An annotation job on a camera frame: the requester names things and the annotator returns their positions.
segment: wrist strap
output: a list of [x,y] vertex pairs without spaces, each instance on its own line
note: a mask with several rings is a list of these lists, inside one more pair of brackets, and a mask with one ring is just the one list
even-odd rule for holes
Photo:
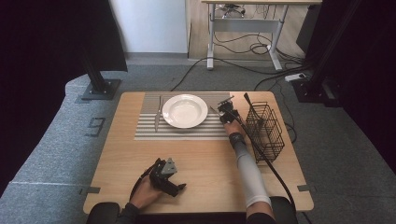
[[231,146],[233,146],[233,147],[238,142],[241,142],[244,145],[246,145],[244,135],[242,135],[241,133],[232,133],[232,134],[230,134],[230,136],[228,136],[228,138],[230,139]]

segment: hand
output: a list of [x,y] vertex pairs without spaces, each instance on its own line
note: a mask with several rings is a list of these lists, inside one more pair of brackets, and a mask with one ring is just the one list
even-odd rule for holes
[[225,123],[224,124],[224,129],[227,135],[230,135],[232,133],[241,133],[242,135],[246,135],[244,129],[242,126],[239,124],[239,122],[235,119],[232,123]]
[[159,189],[152,187],[149,180],[149,176],[146,175],[137,187],[134,196],[131,198],[130,203],[136,206],[138,209],[142,209],[152,203],[154,203],[163,192]]

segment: plate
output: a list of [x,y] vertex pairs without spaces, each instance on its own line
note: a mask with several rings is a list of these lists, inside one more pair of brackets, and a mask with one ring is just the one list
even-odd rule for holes
[[192,128],[207,116],[205,101],[195,95],[181,94],[170,98],[163,105],[163,118],[177,128]]

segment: desk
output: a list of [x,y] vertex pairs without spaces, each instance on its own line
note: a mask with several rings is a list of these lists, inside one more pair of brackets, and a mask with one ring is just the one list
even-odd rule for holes
[[[213,37],[219,32],[245,32],[245,33],[272,33],[273,40],[268,45],[268,53],[271,56],[276,70],[282,70],[276,54],[276,45],[288,13],[289,5],[319,5],[321,0],[201,0],[208,3],[209,9],[209,44],[207,49],[207,69],[213,69],[214,44]],[[264,19],[217,19],[215,18],[216,4],[240,4],[240,5],[284,5],[282,16],[279,20]]]
[[[244,92],[241,91],[230,92],[230,95],[234,95],[234,108],[238,109],[245,118],[248,114],[248,103],[243,94]],[[285,146],[273,165],[289,186],[297,210],[311,210],[313,202],[309,191],[297,189],[297,186],[305,185],[304,175],[274,95],[268,91],[248,94],[252,102],[266,101],[275,110],[283,130],[282,138]],[[162,160],[172,158],[178,172],[169,180],[176,185],[187,183],[187,186],[176,198],[164,194],[143,213],[245,212],[242,186],[229,141],[134,140],[144,99],[144,92],[125,92],[121,96],[91,184],[92,187],[100,188],[100,192],[88,194],[84,203],[84,212],[89,214],[93,206],[100,202],[116,202],[123,207],[128,202],[137,178],[158,158]],[[261,164],[259,168],[265,179],[268,194],[287,197],[285,190],[268,166]]]

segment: dish rack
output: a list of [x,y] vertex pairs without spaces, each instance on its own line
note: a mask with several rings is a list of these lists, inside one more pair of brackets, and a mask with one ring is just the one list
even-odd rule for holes
[[274,161],[285,146],[275,111],[266,102],[252,103],[246,122],[247,132],[256,143],[256,147],[253,145],[256,162],[265,161],[263,155],[268,161]]

